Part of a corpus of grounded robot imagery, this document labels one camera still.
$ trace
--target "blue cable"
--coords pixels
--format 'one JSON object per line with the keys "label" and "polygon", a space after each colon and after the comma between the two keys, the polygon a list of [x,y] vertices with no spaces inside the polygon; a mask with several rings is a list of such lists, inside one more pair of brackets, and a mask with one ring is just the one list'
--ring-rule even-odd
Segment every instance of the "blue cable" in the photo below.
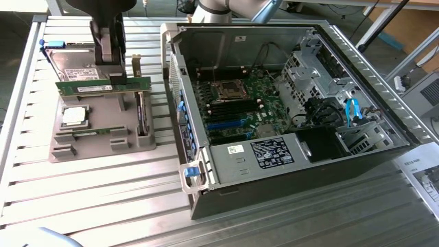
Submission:
{"label": "blue cable", "polygon": [[349,101],[346,102],[346,118],[349,121],[349,127],[351,126],[351,103],[354,103],[354,116],[358,116],[359,119],[363,119],[358,100],[355,98],[349,99]]}

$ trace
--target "warning label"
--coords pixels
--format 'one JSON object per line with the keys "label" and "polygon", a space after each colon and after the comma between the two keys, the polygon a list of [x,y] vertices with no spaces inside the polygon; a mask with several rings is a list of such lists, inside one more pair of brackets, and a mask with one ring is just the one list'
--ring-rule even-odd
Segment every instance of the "warning label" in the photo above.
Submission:
{"label": "warning label", "polygon": [[295,162],[282,137],[251,143],[251,145],[262,169]]}
{"label": "warning label", "polygon": [[64,72],[70,81],[99,80],[98,69],[95,68],[66,69]]}

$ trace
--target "barcode sticker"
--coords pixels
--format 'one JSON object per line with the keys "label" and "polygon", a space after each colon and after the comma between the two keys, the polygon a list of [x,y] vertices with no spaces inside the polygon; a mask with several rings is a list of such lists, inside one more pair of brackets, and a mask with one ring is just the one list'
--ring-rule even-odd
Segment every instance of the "barcode sticker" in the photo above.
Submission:
{"label": "barcode sticker", "polygon": [[95,68],[66,69],[64,72],[70,81],[99,80],[98,69]]}
{"label": "barcode sticker", "polygon": [[227,147],[229,154],[245,152],[245,147],[242,145]]}
{"label": "barcode sticker", "polygon": [[235,42],[245,42],[247,39],[247,36],[237,36],[235,37]]}
{"label": "barcode sticker", "polygon": [[108,91],[112,90],[111,85],[103,85],[103,86],[82,86],[78,88],[78,92],[95,92],[95,91]]}

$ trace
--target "blue pcie slot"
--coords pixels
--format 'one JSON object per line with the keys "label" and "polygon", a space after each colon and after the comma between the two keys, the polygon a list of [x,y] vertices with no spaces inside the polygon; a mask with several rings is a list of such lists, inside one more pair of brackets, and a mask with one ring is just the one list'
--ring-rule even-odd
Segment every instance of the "blue pcie slot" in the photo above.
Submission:
{"label": "blue pcie slot", "polygon": [[225,128],[231,128],[231,127],[242,127],[243,124],[245,124],[245,121],[209,123],[207,129],[209,130],[217,130],[217,129],[225,129]]}

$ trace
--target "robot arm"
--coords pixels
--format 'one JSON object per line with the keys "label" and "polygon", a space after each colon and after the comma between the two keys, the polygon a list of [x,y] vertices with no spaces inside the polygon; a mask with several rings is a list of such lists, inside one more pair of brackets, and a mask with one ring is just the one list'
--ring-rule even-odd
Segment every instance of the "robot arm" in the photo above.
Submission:
{"label": "robot arm", "polygon": [[230,23],[234,11],[253,22],[266,23],[281,4],[282,0],[201,0],[193,22]]}
{"label": "robot arm", "polygon": [[95,63],[98,66],[110,66],[110,79],[123,83],[127,79],[123,12],[133,9],[137,0],[67,0],[67,3],[91,15]]}

